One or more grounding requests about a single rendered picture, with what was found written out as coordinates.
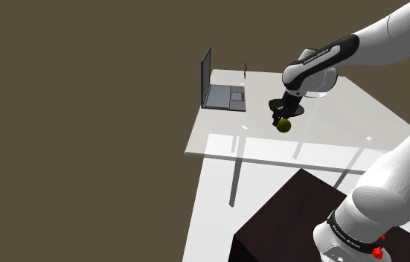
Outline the green round fruit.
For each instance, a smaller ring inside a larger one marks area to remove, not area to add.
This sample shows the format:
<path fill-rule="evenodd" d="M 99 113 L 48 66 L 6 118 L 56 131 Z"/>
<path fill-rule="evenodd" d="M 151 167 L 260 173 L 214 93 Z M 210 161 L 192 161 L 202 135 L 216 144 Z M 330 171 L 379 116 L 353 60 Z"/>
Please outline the green round fruit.
<path fill-rule="evenodd" d="M 289 119 L 282 118 L 276 125 L 276 129 L 279 132 L 289 132 L 292 128 L 292 124 Z"/>

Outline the pale table with thin legs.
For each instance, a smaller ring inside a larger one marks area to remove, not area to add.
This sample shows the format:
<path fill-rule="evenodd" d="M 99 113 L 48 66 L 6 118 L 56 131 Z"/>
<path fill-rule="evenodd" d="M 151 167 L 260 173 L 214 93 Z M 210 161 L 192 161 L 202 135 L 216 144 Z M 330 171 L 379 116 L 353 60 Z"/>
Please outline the pale table with thin legs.
<path fill-rule="evenodd" d="M 410 135 L 410 124 L 346 77 L 302 99 L 305 112 L 286 133 L 268 106 L 284 93 L 281 74 L 215 69 L 211 82 L 243 87 L 246 111 L 200 109 L 185 154 L 225 161 L 226 202 L 238 193 L 267 199 L 301 168 L 333 184 L 351 180 Z"/>

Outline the grey open laptop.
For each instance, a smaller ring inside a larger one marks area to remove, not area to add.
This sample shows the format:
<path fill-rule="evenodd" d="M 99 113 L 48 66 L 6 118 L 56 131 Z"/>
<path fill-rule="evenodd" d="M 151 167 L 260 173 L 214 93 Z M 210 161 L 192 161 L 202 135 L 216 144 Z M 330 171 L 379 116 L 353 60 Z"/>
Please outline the grey open laptop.
<path fill-rule="evenodd" d="M 211 83 L 211 47 L 200 62 L 200 96 L 203 109 L 235 112 L 246 111 L 246 94 L 243 84 L 237 86 Z"/>

